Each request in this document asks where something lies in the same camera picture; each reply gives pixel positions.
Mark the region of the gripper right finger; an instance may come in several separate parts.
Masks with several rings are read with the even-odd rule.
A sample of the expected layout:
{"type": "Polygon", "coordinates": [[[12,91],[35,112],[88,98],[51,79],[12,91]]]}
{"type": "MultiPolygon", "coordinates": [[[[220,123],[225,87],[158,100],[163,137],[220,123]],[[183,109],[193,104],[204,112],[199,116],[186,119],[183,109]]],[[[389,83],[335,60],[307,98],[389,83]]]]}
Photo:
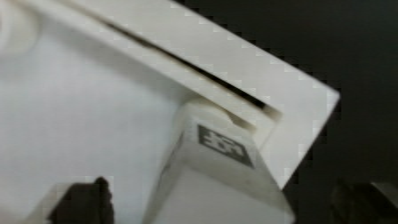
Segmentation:
{"type": "Polygon", "coordinates": [[[398,185],[339,181],[330,195],[330,224],[398,224],[398,185]]]}

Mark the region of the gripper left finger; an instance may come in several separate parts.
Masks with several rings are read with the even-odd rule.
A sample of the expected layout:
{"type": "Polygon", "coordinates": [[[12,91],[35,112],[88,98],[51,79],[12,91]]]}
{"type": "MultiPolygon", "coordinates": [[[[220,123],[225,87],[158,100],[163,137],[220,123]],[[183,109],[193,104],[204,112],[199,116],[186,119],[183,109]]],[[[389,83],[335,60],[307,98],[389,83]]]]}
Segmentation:
{"type": "Polygon", "coordinates": [[[103,177],[74,183],[51,209],[49,224],[115,224],[110,184],[103,177]]]}

